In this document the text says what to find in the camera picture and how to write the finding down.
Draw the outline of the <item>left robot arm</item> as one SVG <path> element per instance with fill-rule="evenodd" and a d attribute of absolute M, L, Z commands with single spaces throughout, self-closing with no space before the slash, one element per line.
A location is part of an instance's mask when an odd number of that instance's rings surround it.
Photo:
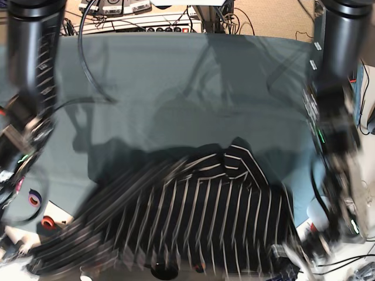
<path fill-rule="evenodd" d="M 350 243 L 367 240 L 367 203 L 357 161 L 361 149 L 349 76 L 358 67 L 372 1 L 316 1 L 308 79 L 303 91 L 318 158 L 325 167 L 327 232 Z"/>

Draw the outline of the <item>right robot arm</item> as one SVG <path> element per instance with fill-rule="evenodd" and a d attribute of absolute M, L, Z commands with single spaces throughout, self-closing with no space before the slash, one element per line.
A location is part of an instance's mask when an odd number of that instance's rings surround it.
<path fill-rule="evenodd" d="M 16 94 L 2 108 L 1 211 L 48 142 L 58 87 L 56 55 L 66 1 L 9 1 L 7 67 Z"/>

